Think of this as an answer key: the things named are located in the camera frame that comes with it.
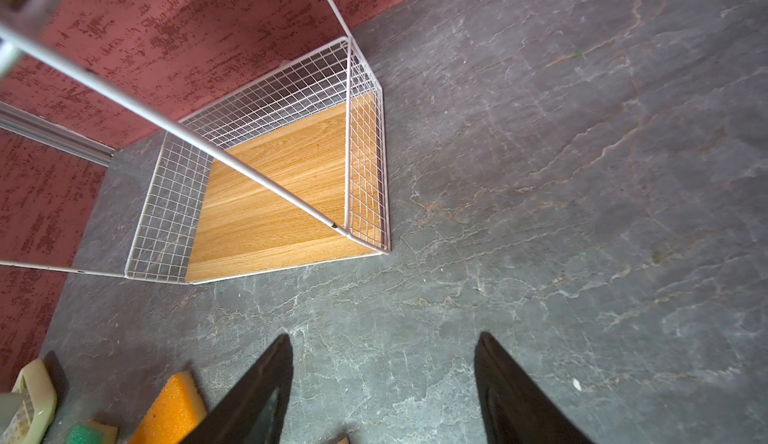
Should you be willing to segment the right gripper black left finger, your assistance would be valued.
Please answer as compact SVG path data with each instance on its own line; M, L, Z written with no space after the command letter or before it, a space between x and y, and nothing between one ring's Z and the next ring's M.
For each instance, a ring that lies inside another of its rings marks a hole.
M281 334L183 441L278 444L293 371L290 336Z

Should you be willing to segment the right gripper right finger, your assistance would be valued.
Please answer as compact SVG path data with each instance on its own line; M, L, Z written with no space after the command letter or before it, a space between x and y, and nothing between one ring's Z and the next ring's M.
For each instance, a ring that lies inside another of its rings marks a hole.
M489 443L589 443L488 331L479 335L474 373Z

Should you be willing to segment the orange sponge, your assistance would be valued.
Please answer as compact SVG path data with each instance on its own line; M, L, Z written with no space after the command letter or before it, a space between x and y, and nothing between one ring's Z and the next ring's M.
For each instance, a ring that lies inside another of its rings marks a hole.
M190 371L172 375L140 422L130 444L176 444L208 412Z

